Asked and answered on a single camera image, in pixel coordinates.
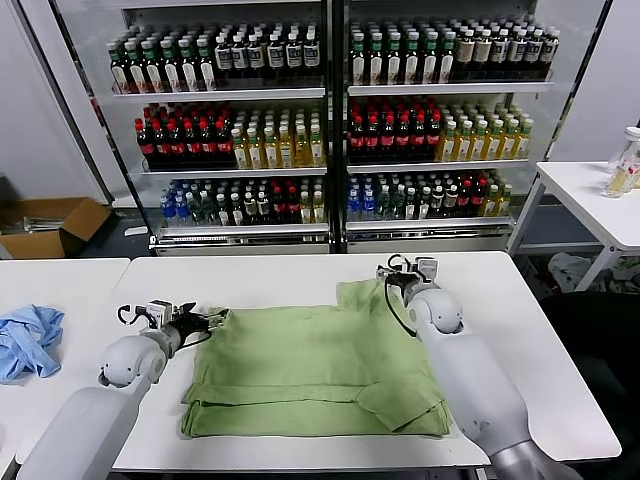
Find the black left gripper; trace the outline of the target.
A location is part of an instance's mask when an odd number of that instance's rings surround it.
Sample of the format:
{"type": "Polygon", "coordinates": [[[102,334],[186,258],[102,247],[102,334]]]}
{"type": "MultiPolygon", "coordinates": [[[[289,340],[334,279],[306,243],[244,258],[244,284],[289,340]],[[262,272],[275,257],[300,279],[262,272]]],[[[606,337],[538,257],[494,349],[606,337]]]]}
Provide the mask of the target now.
{"type": "Polygon", "coordinates": [[[191,342],[191,345],[197,345],[208,340],[210,338],[210,326],[221,325],[229,313],[226,308],[212,308],[203,315],[190,313],[195,306],[195,302],[186,302],[180,305],[177,308],[179,316],[169,323],[179,336],[179,345],[187,345],[187,338],[194,333],[203,334],[203,337],[191,342]]]}

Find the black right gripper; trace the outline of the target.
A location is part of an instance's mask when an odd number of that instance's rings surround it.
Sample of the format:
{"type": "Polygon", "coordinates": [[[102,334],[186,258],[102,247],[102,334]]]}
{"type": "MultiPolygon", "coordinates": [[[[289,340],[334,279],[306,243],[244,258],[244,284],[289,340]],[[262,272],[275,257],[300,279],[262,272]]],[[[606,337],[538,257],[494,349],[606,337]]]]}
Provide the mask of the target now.
{"type": "Polygon", "coordinates": [[[405,295],[412,286],[418,283],[418,275],[415,272],[407,272],[397,268],[388,270],[382,265],[377,267],[376,276],[378,278],[387,277],[387,284],[396,287],[400,295],[405,295]]]}

